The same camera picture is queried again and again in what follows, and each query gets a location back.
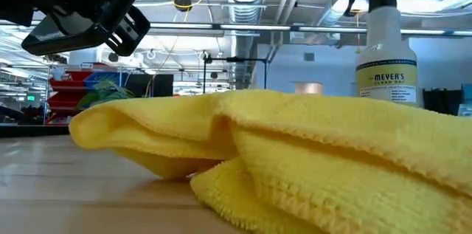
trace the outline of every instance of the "ceiling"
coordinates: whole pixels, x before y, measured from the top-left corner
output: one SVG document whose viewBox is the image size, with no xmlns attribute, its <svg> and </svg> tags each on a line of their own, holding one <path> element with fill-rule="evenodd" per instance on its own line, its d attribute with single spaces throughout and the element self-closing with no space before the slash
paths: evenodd
<svg viewBox="0 0 472 234">
<path fill-rule="evenodd" d="M 179 12 L 171 3 L 172 0 L 136 0 L 135 5 L 146 15 L 151 22 L 198 22 L 198 23 L 228 23 L 229 22 L 229 0 L 201 0 L 201 4 L 194 5 L 191 11 Z M 263 11 L 260 23 L 273 24 L 277 17 L 277 11 L 281 0 L 263 0 Z M 287 24 L 314 25 L 324 15 L 331 0 L 296 0 L 296 6 L 291 11 Z M 436 28 L 472 28 L 472 6 L 455 10 L 454 17 L 437 17 L 434 15 L 419 16 L 408 15 L 402 17 L 403 27 L 436 27 Z M 365 26 L 366 13 L 360 13 L 357 18 L 341 17 L 337 25 L 341 27 Z M 41 13 L 35 14 L 36 20 L 41 20 L 44 16 Z M 21 49 L 21 39 L 24 38 L 31 29 L 24 27 L 0 27 L 0 63 L 13 65 L 47 65 L 42 57 L 33 56 Z M 151 30 L 150 34 L 143 39 L 132 58 L 120 58 L 118 63 L 110 63 L 108 55 L 110 49 L 101 46 L 98 52 L 103 62 L 111 65 L 141 66 L 144 68 L 162 69 L 196 69 L 197 72 L 186 72 L 185 80 L 200 80 L 203 75 L 199 72 L 203 69 L 202 57 L 204 52 L 213 57 L 230 57 L 234 34 L 222 31 L 176 32 L 172 30 Z M 256 38 L 257 43 L 269 44 L 270 35 L 261 34 Z M 355 44 L 356 36 L 350 36 L 352 40 L 343 40 L 342 43 Z M 303 52 L 305 45 L 285 45 L 282 52 Z M 226 80 L 230 83 L 235 79 L 233 72 L 234 64 L 223 61 L 214 62 L 209 65 L 209 69 L 223 70 L 229 72 L 221 74 L 218 80 Z M 45 70 L 22 69 L 31 75 L 45 75 Z"/>
</svg>

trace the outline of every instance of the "microfiber cloth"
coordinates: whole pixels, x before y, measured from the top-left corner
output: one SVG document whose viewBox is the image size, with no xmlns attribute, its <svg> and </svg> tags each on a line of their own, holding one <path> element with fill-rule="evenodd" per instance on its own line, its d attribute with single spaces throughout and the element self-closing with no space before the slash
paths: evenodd
<svg viewBox="0 0 472 234">
<path fill-rule="evenodd" d="M 472 120 L 270 91 L 118 100 L 72 120 L 253 233 L 472 233 Z"/>
</svg>

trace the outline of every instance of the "wooden tabletop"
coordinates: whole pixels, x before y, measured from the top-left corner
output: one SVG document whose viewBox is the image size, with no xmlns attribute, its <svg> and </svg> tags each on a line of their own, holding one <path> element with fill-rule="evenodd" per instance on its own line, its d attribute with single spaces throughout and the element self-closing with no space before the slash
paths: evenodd
<svg viewBox="0 0 472 234">
<path fill-rule="evenodd" d="M 240 233 L 192 194 L 69 137 L 0 140 L 0 233 Z"/>
</svg>

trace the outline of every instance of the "meyer's label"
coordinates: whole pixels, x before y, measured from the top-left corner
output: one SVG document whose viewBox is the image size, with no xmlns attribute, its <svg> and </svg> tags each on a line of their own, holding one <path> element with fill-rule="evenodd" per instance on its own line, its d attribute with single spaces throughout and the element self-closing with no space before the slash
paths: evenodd
<svg viewBox="0 0 472 234">
<path fill-rule="evenodd" d="M 356 70 L 359 97 L 416 103 L 416 61 L 373 61 L 359 65 Z"/>
</svg>

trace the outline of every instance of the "white wall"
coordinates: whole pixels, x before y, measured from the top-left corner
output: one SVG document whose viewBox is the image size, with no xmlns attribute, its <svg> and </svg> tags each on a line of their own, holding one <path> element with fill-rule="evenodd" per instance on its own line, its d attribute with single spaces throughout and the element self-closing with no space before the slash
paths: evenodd
<svg viewBox="0 0 472 234">
<path fill-rule="evenodd" d="M 418 56 L 420 89 L 461 89 L 472 83 L 472 38 L 411 38 L 410 47 Z M 357 49 L 284 45 L 269 69 L 268 89 L 294 92 L 293 82 L 316 81 L 323 83 L 326 95 L 352 96 Z M 267 51 L 267 45 L 260 45 L 258 54 L 266 56 Z M 304 62 L 303 52 L 315 53 L 315 61 Z M 263 88 L 263 65 L 256 69 L 257 86 Z"/>
</svg>

